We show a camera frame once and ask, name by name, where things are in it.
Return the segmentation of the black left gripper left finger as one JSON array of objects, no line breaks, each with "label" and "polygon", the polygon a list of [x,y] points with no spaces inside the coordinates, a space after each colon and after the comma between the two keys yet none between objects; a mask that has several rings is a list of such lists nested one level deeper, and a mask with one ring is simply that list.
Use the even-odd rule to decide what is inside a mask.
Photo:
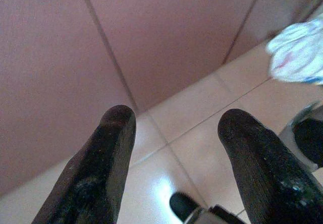
[{"label": "black left gripper left finger", "polygon": [[31,224],[116,224],[136,136],[136,116],[111,107],[68,161]]}]

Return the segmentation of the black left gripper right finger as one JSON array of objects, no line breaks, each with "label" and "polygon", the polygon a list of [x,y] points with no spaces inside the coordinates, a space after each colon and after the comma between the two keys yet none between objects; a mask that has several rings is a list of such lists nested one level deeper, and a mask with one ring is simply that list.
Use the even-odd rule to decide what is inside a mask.
[{"label": "black left gripper right finger", "polygon": [[233,108],[218,137],[251,224],[323,224],[323,186],[272,130]]}]

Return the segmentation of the black robot left foot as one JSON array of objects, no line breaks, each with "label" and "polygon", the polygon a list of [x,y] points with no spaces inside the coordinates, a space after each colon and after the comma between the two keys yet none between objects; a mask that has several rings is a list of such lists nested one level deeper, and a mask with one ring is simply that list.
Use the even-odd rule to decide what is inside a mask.
[{"label": "black robot left foot", "polygon": [[183,192],[174,193],[169,204],[183,224],[246,224],[220,205],[204,208]]}]

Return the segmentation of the white printed cloth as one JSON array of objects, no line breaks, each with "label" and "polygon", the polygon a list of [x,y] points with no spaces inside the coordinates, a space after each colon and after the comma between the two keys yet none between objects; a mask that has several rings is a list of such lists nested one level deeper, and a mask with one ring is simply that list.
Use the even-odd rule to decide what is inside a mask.
[{"label": "white printed cloth", "polygon": [[323,85],[323,13],[288,26],[267,43],[266,51],[272,79]]}]

